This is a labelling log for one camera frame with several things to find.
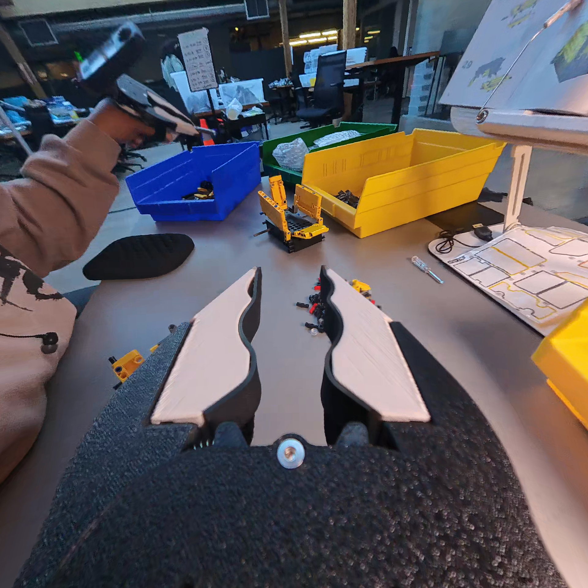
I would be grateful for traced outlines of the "small clear-handled screwdriver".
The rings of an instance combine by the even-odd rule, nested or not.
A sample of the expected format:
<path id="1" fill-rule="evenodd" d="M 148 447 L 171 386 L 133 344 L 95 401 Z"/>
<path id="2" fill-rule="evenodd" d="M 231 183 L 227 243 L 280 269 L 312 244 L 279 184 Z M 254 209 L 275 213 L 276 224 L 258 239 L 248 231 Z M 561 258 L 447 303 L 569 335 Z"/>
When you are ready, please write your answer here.
<path id="1" fill-rule="evenodd" d="M 444 284 L 444 280 L 442 280 L 440 277 L 438 277 L 437 274 L 435 274 L 434 271 L 432 271 L 432 269 L 429 267 L 429 265 L 427 265 L 420 257 L 418 257 L 418 256 L 412 256 L 410 258 L 410 261 L 412 262 L 412 264 L 416 268 L 418 268 L 424 274 L 428 275 L 436 283 L 438 283 L 438 284 Z"/>

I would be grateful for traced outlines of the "black mat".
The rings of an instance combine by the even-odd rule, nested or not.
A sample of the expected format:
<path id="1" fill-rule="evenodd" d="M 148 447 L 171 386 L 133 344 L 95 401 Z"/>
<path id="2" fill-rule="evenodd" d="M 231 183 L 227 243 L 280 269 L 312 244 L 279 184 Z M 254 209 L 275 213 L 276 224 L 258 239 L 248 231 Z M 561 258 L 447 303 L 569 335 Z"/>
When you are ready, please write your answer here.
<path id="1" fill-rule="evenodd" d="M 484 226 L 503 225 L 504 216 L 478 202 L 469 202 L 452 209 L 425 217 L 431 224 L 441 231 L 464 233 L 473 230 L 473 225 Z"/>

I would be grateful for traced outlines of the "instruction booklet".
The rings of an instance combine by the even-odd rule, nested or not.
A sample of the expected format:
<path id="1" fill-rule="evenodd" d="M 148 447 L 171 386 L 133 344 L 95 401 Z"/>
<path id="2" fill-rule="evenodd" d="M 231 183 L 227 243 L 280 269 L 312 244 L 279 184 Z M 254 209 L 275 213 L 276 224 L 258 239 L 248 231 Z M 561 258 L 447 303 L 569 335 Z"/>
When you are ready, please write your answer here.
<path id="1" fill-rule="evenodd" d="M 587 1 L 492 1 L 440 103 L 587 116 Z"/>

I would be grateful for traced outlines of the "black wrist rest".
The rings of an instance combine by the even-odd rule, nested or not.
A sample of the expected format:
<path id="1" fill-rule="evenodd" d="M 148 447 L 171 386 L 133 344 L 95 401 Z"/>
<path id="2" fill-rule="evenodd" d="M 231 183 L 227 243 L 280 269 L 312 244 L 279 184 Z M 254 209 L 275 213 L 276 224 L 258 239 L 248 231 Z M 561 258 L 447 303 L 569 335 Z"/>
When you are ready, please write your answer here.
<path id="1" fill-rule="evenodd" d="M 109 244 L 82 273 L 90 281 L 160 277 L 182 266 L 194 249 L 193 240 L 181 233 L 128 236 Z"/>

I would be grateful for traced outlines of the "bubble wrap sheet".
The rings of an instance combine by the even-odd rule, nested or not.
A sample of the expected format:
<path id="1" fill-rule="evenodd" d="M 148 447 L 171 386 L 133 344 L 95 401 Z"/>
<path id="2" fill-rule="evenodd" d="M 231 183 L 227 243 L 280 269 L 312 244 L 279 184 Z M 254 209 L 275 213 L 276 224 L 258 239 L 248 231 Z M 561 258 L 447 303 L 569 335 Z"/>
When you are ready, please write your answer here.
<path id="1" fill-rule="evenodd" d="M 328 148 L 332 145 L 361 138 L 362 136 L 363 134 L 355 129 L 337 131 L 315 139 L 312 147 L 309 149 Z"/>

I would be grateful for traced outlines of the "person's left hand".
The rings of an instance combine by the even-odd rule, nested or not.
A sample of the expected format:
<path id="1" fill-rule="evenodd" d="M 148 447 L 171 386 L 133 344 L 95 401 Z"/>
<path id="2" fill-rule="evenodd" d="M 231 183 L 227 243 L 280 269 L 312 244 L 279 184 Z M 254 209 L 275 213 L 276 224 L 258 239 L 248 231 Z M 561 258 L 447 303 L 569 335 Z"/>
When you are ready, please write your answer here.
<path id="1" fill-rule="evenodd" d="M 121 146 L 138 147 L 155 129 L 128 114 L 110 98 L 100 100 L 87 120 Z"/>

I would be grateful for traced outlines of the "pile of small building pieces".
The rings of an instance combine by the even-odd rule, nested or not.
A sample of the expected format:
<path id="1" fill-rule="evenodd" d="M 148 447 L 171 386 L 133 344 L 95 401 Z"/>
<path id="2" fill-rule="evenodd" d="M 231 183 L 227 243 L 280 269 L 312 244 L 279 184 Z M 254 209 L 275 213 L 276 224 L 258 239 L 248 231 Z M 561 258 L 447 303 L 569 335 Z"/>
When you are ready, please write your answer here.
<path id="1" fill-rule="evenodd" d="M 371 287 L 358 279 L 347 280 L 347 283 L 356 290 L 360 295 L 367 299 L 371 304 L 375 305 L 378 309 L 382 309 L 381 305 L 378 305 L 373 299 Z M 325 303 L 322 300 L 322 283 L 321 278 L 318 278 L 314 287 L 313 293 L 309 295 L 308 302 L 297 302 L 296 307 L 308 310 L 309 314 L 313 317 L 310 322 L 305 322 L 305 329 L 310 332 L 312 327 L 317 327 L 319 334 L 325 332 Z"/>

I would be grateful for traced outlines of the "yellow and black robot model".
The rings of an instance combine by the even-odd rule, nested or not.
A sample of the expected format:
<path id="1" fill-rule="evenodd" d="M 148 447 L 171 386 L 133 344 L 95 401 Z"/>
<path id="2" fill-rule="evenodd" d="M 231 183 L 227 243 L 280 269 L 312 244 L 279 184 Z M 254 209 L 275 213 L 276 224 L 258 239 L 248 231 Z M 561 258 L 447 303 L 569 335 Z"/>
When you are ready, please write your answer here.
<path id="1" fill-rule="evenodd" d="M 255 237 L 268 233 L 291 254 L 316 245 L 325 239 L 329 228 L 322 217 L 322 197 L 319 191 L 297 184 L 293 205 L 288 206 L 281 175 L 269 177 L 270 195 L 260 190 L 261 214 L 265 229 Z"/>

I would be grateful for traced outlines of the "person's left forearm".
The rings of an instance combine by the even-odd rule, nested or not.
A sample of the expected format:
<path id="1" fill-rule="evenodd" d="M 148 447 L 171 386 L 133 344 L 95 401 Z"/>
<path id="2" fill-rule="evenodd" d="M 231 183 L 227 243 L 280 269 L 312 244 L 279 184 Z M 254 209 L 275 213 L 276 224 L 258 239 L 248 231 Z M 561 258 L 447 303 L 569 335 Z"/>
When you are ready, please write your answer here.
<path id="1" fill-rule="evenodd" d="M 1 183 L 1 246 L 39 277 L 79 259 L 119 193 L 120 151 L 88 120 L 46 135 L 22 178 Z"/>

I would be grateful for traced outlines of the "sticker sheet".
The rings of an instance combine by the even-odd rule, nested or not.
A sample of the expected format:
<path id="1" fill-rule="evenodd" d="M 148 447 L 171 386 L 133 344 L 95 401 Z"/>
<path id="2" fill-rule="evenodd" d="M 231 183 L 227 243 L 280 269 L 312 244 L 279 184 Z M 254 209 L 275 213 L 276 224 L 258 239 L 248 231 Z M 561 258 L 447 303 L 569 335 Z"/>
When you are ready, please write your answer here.
<path id="1" fill-rule="evenodd" d="M 444 263 L 546 336 L 587 301 L 587 233 L 518 226 Z"/>

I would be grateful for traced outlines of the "blue storage bin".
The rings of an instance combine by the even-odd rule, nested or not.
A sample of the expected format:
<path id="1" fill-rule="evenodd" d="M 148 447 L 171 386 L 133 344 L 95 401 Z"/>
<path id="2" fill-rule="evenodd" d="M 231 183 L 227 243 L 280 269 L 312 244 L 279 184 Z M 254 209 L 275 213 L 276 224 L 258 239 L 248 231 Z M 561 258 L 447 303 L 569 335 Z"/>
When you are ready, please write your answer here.
<path id="1" fill-rule="evenodd" d="M 215 199 L 183 201 L 203 180 Z M 140 214 L 156 222 L 222 221 L 261 183 L 259 142 L 198 146 L 125 179 Z"/>

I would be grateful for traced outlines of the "heap of black yellow pieces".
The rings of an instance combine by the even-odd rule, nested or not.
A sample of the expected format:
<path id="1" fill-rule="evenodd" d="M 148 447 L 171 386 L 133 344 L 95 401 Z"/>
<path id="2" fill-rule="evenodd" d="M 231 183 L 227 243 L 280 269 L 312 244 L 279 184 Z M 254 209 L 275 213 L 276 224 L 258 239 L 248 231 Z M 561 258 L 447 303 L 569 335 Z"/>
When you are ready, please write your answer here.
<path id="1" fill-rule="evenodd" d="M 209 180 L 203 180 L 193 192 L 182 196 L 183 201 L 209 201 L 215 199 L 214 186 Z"/>

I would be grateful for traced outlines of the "crumpled clear plastic bag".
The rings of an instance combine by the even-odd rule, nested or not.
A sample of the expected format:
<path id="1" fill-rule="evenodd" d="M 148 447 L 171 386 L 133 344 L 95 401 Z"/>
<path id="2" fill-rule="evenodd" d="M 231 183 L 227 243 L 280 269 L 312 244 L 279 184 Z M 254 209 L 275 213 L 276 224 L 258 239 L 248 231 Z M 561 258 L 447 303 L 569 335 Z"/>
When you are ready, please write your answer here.
<path id="1" fill-rule="evenodd" d="M 301 137 L 290 142 L 278 144 L 272 151 L 272 156 L 280 168 L 295 172 L 302 172 L 309 148 Z"/>

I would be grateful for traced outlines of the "white sign board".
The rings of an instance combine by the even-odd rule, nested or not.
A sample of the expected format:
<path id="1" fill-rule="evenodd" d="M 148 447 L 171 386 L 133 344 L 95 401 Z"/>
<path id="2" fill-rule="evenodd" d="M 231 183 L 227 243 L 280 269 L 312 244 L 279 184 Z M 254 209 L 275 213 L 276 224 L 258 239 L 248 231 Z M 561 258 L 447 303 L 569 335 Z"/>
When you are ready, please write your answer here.
<path id="1" fill-rule="evenodd" d="M 212 90 L 218 87 L 217 75 L 212 59 L 209 42 L 209 30 L 201 27 L 178 35 L 182 52 L 187 84 L 191 93 L 206 92 L 209 110 L 217 115 L 217 107 L 212 99 Z"/>

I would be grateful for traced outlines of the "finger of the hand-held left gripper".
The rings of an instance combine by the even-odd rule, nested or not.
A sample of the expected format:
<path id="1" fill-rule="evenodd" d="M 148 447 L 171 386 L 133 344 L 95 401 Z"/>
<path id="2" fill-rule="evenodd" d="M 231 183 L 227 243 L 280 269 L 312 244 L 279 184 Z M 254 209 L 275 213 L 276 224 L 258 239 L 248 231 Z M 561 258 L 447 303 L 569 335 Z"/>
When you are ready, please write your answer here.
<path id="1" fill-rule="evenodd" d="M 189 137 L 201 134 L 200 127 L 195 126 L 186 115 L 158 94 L 147 92 L 146 99 L 146 113 L 163 123 L 173 134 Z"/>

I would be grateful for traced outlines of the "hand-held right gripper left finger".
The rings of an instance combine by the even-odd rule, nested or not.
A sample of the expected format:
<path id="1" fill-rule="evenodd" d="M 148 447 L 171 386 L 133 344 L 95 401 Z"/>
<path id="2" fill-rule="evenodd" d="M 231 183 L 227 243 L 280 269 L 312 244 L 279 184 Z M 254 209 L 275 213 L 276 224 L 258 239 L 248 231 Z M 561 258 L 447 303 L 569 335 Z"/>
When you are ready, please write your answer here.
<path id="1" fill-rule="evenodd" d="M 262 270 L 248 270 L 192 318 L 160 388 L 151 425 L 187 424 L 199 442 L 224 423 L 254 437 L 261 402 L 252 346 L 261 321 Z"/>

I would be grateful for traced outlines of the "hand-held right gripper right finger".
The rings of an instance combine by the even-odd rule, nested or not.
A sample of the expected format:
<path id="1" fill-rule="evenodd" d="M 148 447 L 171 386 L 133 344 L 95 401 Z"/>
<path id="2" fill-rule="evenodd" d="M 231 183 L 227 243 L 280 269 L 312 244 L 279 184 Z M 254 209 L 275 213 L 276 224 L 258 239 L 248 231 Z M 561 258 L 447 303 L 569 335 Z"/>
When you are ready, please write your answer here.
<path id="1" fill-rule="evenodd" d="M 430 424 L 430 411 L 393 330 L 393 319 L 328 266 L 320 268 L 330 346 L 320 389 L 327 443 L 359 423 L 369 443 L 393 443 L 387 425 Z"/>

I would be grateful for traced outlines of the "black office chair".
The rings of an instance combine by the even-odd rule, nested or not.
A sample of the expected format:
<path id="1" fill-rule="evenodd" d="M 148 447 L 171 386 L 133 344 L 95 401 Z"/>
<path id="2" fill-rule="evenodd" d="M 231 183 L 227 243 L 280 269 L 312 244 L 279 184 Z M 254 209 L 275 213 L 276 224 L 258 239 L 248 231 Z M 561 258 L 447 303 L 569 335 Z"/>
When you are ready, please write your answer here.
<path id="1" fill-rule="evenodd" d="M 298 110 L 297 117 L 309 128 L 319 128 L 340 119 L 344 113 L 343 84 L 347 51 L 341 50 L 318 56 L 312 103 Z"/>

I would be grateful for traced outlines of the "yellow storage bin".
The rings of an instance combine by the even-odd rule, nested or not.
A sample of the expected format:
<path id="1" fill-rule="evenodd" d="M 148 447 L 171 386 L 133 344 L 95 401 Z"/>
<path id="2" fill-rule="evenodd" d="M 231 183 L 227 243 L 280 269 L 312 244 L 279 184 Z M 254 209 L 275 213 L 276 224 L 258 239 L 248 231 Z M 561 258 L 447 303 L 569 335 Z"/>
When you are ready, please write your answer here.
<path id="1" fill-rule="evenodd" d="M 547 335 L 532 355 L 548 386 L 587 428 L 587 302 Z"/>
<path id="2" fill-rule="evenodd" d="M 415 129 L 309 152 L 302 185 L 320 193 L 322 210 L 358 238 L 475 201 L 505 143 Z M 350 190 L 357 209 L 334 197 Z"/>

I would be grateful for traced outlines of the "wooden background desk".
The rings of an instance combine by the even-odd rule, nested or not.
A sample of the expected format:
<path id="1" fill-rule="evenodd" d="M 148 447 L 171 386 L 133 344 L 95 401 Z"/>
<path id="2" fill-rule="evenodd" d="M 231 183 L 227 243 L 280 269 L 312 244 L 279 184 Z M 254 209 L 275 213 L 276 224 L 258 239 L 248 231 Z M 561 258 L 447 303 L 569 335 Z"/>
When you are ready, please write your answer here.
<path id="1" fill-rule="evenodd" d="M 380 74 L 391 70 L 392 73 L 395 74 L 393 77 L 395 87 L 393 92 L 393 108 L 390 123 L 396 125 L 396 128 L 399 128 L 406 70 L 423 62 L 433 61 L 434 63 L 437 63 L 439 56 L 439 51 L 430 51 L 415 55 L 397 56 L 348 65 L 345 71 L 349 75 L 349 78 L 359 80 L 359 97 L 357 99 L 357 108 L 355 108 L 353 114 L 364 115 L 364 96 L 366 86 L 364 80 L 370 72 L 374 71 Z"/>

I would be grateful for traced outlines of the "yellow beam assembly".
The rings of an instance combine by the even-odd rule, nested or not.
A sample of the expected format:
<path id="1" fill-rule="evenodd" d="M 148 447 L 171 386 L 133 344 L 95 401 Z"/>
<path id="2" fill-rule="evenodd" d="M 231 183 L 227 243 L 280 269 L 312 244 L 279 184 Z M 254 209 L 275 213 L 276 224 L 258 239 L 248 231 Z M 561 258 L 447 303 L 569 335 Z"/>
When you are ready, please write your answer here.
<path id="1" fill-rule="evenodd" d="M 138 367 L 145 362 L 146 357 L 135 349 L 129 351 L 120 359 L 110 356 L 107 360 L 111 365 L 114 375 L 118 379 L 117 383 L 113 386 L 113 389 L 118 390 L 138 369 Z"/>

